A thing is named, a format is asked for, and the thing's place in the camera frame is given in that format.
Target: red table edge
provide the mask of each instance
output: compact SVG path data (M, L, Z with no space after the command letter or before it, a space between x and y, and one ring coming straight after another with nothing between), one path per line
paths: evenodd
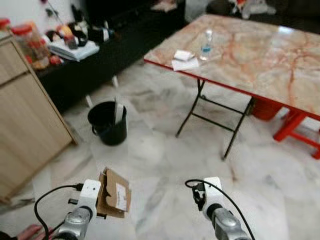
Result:
M166 65L163 65L163 64L160 64L160 63L157 63L157 62L154 62L154 61L151 61L151 60L148 60L148 59L143 59L146 63L150 63L150 64L153 64L153 65L157 65L159 67L162 67L162 68L165 68L165 69L169 69L169 70L174 70L172 67L170 66L166 66ZM261 100L264 100L266 102L270 102L270 103L276 103L278 105L282 105L283 107L286 107L290 110L293 110L295 112L298 112L298 113L302 113L304 115L306 115L307 117L310 117L312 119L315 119L315 120L318 120L320 121L320 116L314 114L314 113L311 113L311 112L307 112L307 111L304 111L304 110L301 110L301 109L298 109L296 107L293 107L293 106L289 106L285 103L282 103L282 102L278 102L278 101L275 101L275 100L271 100L269 98L266 98L266 97L263 97L263 96L259 96L259 95L256 95L256 94L253 94L251 92L248 92L248 91L245 91L245 90L241 90L241 89L238 89L236 87L232 87L232 86L228 86L228 85L225 85L221 82L216 82L216 81L213 81L213 80L210 80L210 79L207 79L207 78L204 78L204 77L200 77L200 76L197 76L197 75L193 75L192 73L188 73L188 72L185 72L185 71L176 71L177 73L181 73L181 74L184 74L184 75L187 75L189 77L192 77L192 78L196 78L196 79L201 79L203 81L207 81L207 82L211 82L213 84L216 84L216 85L219 85L221 87L224 87L226 89L230 89L230 90L233 90L235 92L239 92L239 93L242 93L242 94L245 94L245 95L249 95L249 96L252 96L254 98L257 98L257 99L261 99Z

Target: black cable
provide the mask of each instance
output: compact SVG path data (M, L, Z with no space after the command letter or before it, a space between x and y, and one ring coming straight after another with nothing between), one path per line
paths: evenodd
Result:
M249 233L250 233L250 236L252 238L252 240L256 240L255 237L254 237L254 234L252 233L251 229L250 229L250 226L249 224L247 223L247 220L245 218L245 216L242 214L240 208L237 206L237 204L232 200L231 197L228 196L228 194L226 194L224 191L222 191L220 188L218 188L217 186L213 185L212 183L208 182L208 181L205 181L205 180L201 180L201 179L190 179L188 181L186 181L184 184L188 187L188 188L191 188L193 186L190 186L188 185L188 183L192 183L192 182L199 182L199 183L203 183L203 184L208 184L209 186L211 187L214 187L215 189L217 189L220 193L222 193L232 204L233 206L236 208L236 210L239 212L246 228L248 229Z
M75 188L77 191L81 191L83 187L83 184L82 183L79 183L79 184L75 184L75 185L64 185L64 186L59 186L59 187L56 187L50 191L48 191L47 193L43 194L34 204L34 214L35 214L35 217L39 220L39 222L41 223L41 225L43 226L44 228L44 232L45 232L45 237L43 238L44 240L49 240L49 228L48 228L48 225L46 224L46 222L40 217L39 213L38 213L38 203L47 195L51 194L52 192L55 192L59 189L64 189L64 188Z

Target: red stool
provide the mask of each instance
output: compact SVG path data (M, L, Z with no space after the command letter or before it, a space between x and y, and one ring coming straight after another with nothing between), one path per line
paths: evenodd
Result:
M294 110L290 110L290 112L286 115L283 126L281 129L273 136L273 138L281 142L287 136L291 136L297 140L305 142L315 148L317 148L317 152L312 156L319 160L320 159L320 143L315 142L305 136L299 135L294 130L299 126L299 124L307 117L305 113L297 112Z

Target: black bucket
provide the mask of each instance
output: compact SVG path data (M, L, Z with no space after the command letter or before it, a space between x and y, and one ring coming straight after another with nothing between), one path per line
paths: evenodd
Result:
M114 124L115 107L114 101L106 101L94 106L88 113L93 134L109 146L121 144L127 137L127 109L123 106L122 119Z

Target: wooden cabinet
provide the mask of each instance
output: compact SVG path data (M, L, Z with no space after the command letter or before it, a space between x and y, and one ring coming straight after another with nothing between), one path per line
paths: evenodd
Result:
M1 80L9 77L0 87L2 200L8 200L73 141L62 117L16 47L12 38L0 45L0 66L4 66ZM4 63L3 53L10 53L4 55L7 63Z

